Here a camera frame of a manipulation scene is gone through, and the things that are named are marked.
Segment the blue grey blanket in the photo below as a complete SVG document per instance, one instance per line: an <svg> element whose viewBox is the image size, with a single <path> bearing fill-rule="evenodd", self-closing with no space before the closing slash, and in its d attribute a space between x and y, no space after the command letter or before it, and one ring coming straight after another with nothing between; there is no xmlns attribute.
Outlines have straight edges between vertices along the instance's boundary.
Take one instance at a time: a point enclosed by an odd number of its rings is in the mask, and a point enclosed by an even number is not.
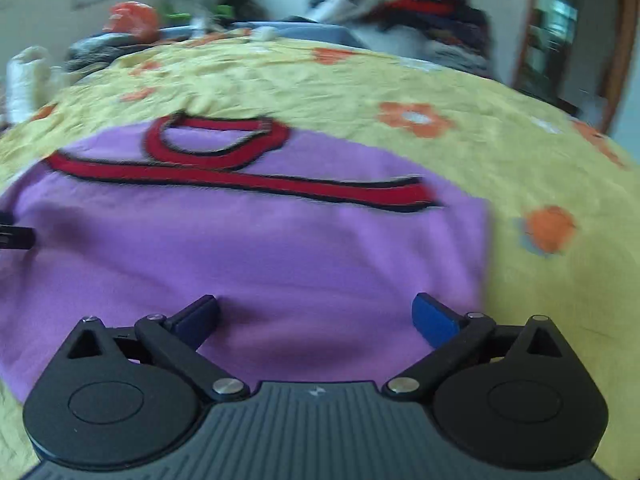
<svg viewBox="0 0 640 480"><path fill-rule="evenodd" d="M235 22L232 28L272 27L278 35L288 39L320 41L326 44L367 49L349 29L338 25L318 24L313 22Z"/></svg>

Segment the white plastic bag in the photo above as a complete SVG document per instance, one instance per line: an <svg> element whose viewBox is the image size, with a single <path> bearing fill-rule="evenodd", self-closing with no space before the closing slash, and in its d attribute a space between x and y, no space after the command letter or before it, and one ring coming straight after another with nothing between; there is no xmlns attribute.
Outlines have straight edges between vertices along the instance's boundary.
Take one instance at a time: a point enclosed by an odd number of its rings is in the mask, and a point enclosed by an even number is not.
<svg viewBox="0 0 640 480"><path fill-rule="evenodd" d="M52 65L49 52L31 46L6 64L6 116L11 125L27 122L50 100Z"/></svg>

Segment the orange plastic bag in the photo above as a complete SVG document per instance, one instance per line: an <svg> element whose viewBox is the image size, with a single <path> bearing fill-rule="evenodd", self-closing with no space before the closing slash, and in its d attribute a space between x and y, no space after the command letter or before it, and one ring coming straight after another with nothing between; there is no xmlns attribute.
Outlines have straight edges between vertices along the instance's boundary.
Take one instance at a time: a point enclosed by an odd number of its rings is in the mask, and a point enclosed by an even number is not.
<svg viewBox="0 0 640 480"><path fill-rule="evenodd" d="M144 44L160 38L160 19L152 6L137 1L116 3L103 26L104 32L129 34Z"/></svg>

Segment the brown wooden door frame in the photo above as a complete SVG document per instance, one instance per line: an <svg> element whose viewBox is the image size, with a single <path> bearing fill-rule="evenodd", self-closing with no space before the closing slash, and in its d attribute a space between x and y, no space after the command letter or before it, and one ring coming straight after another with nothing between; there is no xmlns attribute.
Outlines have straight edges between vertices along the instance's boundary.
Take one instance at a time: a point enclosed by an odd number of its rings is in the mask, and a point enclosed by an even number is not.
<svg viewBox="0 0 640 480"><path fill-rule="evenodd" d="M527 0L512 87L607 134L628 79L639 0Z"/></svg>

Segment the purple sweater with red trim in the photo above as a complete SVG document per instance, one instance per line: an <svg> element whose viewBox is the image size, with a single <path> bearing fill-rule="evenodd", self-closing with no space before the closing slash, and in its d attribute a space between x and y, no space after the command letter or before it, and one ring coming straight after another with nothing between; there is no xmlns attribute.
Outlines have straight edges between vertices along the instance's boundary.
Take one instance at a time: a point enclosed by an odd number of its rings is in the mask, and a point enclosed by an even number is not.
<svg viewBox="0 0 640 480"><path fill-rule="evenodd" d="M490 207L414 162L269 118L175 114L31 166L1 208L1 376L19 398L76 322L212 295L201 352L244 382L385 382L426 356L411 304L483 307Z"/></svg>

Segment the pile of clothes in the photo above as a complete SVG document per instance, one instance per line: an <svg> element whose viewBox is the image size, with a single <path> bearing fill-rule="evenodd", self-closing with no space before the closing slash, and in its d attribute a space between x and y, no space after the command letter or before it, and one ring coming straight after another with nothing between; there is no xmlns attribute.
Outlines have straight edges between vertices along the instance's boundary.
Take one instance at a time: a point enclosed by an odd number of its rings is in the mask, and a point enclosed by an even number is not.
<svg viewBox="0 0 640 480"><path fill-rule="evenodd" d="M345 26L374 50L495 77L489 18L468 0L310 0L305 18Z"/></svg>

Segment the yellow floral bed sheet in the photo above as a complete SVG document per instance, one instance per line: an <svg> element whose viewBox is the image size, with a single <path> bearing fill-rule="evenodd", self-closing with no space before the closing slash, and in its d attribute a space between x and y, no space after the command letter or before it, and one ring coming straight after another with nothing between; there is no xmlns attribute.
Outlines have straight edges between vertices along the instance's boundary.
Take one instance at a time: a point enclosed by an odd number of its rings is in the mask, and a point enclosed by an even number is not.
<svg viewBox="0 0 640 480"><path fill-rule="evenodd" d="M1 138L1 181L104 127L175 110L270 113L386 148L489 200L488 311L551 316L603 392L597 463L639 474L639 167L615 143L503 84L321 42L168 44L120 58Z"/></svg>

